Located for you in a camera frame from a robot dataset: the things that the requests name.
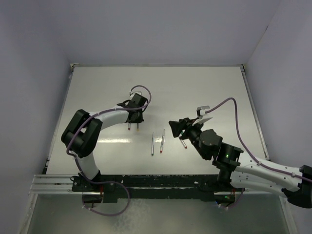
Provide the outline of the white pen green end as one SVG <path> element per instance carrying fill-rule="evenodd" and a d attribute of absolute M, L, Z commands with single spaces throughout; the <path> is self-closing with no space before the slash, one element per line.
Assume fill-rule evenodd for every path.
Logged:
<path fill-rule="evenodd" d="M 155 133 L 152 133 L 152 143 L 151 143 L 151 156 L 154 156 L 154 148 L 155 148 Z"/>

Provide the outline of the white pen brown tip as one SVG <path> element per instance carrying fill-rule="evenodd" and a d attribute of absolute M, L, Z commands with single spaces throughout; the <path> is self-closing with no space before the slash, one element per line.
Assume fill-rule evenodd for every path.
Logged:
<path fill-rule="evenodd" d="M 180 142 L 181 142 L 181 144 L 183 145 L 183 147 L 184 147 L 185 149 L 187 149 L 187 145 L 186 145 L 186 143 L 184 142 L 184 140 L 180 139 Z"/>

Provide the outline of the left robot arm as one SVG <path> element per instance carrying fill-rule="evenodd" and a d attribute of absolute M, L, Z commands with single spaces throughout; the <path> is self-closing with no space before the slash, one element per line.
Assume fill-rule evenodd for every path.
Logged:
<path fill-rule="evenodd" d="M 93 114 L 83 109 L 76 111 L 61 141 L 66 146 L 67 154 L 74 157 L 79 173 L 85 177 L 83 186 L 89 191 L 100 187 L 101 174 L 93 155 L 100 132 L 117 124 L 143 122 L 143 112 L 149 102 L 141 94 L 133 93 L 129 100 L 109 110 Z"/>

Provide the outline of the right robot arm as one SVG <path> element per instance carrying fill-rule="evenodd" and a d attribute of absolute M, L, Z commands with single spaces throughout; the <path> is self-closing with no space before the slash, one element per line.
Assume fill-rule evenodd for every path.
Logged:
<path fill-rule="evenodd" d="M 312 207 L 312 168 L 299 168 L 261 161 L 245 156 L 238 147 L 224 143 L 212 130 L 202 130 L 198 119 L 184 118 L 169 121 L 174 138 L 189 140 L 204 160 L 219 169 L 217 186 L 223 191 L 231 187 L 252 188 L 284 196 L 297 207 Z"/>

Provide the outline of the white pen red end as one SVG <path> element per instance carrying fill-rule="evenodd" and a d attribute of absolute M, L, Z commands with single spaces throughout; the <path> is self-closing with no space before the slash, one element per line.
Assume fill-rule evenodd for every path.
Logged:
<path fill-rule="evenodd" d="M 159 150 L 160 153 L 163 152 L 164 141 L 165 141 L 165 129 L 163 129 L 163 132 L 162 132 L 161 144 L 160 144 L 160 150 Z"/>

